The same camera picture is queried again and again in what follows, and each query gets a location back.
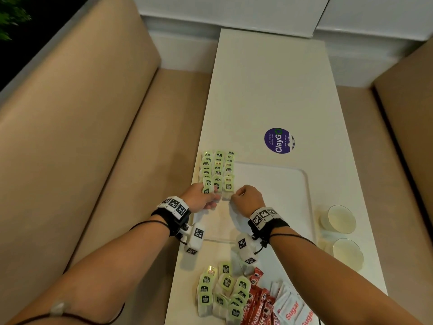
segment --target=forearm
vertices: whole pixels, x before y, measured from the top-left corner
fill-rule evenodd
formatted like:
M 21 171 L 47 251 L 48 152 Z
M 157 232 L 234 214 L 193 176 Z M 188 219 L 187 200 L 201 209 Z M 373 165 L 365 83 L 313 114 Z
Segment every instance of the forearm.
M 272 233 L 297 234 L 289 227 Z M 274 236 L 270 244 L 296 290 L 325 324 L 421 325 L 360 274 L 308 241 Z
M 164 220 L 152 216 L 150 220 Z M 159 223 L 139 225 L 94 251 L 28 305 L 8 324 L 49 312 L 53 303 L 67 302 L 68 312 L 108 322 L 121 308 L 168 240 Z

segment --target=black wrist band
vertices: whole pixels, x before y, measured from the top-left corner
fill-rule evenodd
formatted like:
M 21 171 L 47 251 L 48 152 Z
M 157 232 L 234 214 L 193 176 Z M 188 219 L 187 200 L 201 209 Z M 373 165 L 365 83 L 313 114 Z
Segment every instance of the black wrist band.
M 262 246 L 269 244 L 269 238 L 274 228 L 290 227 L 272 207 L 261 207 L 249 217 L 248 225 L 252 230 L 252 239 L 262 239 Z
M 167 223 L 170 236 L 176 236 L 179 230 L 188 222 L 191 211 L 188 205 L 179 197 L 166 198 L 152 215 L 159 215 Z

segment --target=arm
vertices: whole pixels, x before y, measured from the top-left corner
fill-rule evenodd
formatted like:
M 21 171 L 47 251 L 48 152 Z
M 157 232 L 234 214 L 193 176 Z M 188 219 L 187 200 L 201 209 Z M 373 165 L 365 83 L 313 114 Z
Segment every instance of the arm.
M 248 185 L 232 200 L 246 218 L 265 206 L 262 194 Z M 276 233 L 297 234 L 290 227 L 275 228 Z M 270 244 L 302 299 L 325 324 L 421 325 L 360 274 L 310 242 L 274 236 Z
M 217 194 L 202 194 L 203 183 L 194 184 L 180 197 L 191 212 L 216 206 Z M 159 215 L 149 220 L 164 221 Z M 67 302 L 67 312 L 94 322 L 109 322 L 144 277 L 168 240 L 169 230 L 159 223 L 145 223 L 89 254 L 60 277 L 47 291 L 11 319 L 12 325 L 50 311 L 55 302 Z M 46 318 L 38 324 L 77 324 L 69 318 Z

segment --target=white table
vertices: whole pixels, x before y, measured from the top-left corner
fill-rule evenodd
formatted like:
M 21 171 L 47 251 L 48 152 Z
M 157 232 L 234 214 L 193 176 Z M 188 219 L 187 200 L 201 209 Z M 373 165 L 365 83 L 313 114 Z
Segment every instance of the white table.
M 271 151 L 264 140 L 271 128 L 289 131 L 295 148 Z M 318 225 L 320 214 L 335 204 L 348 207 L 357 229 L 347 237 L 365 257 L 360 274 L 387 293 L 323 42 L 222 29 L 198 153 L 208 149 L 232 149 L 242 162 L 302 169 L 319 245 L 329 238 Z M 196 257 L 180 247 L 166 325 L 203 322 L 193 303 L 196 282 L 206 266 L 230 253 L 229 244 L 207 241 Z M 206 322 L 222 323 L 214 317 Z

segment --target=purple circular sticker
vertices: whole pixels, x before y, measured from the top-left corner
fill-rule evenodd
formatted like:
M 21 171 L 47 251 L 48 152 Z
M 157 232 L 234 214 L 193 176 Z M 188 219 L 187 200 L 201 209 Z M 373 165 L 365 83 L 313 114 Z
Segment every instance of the purple circular sticker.
M 295 148 L 295 139 L 289 131 L 273 128 L 266 132 L 265 144 L 274 153 L 287 154 Z

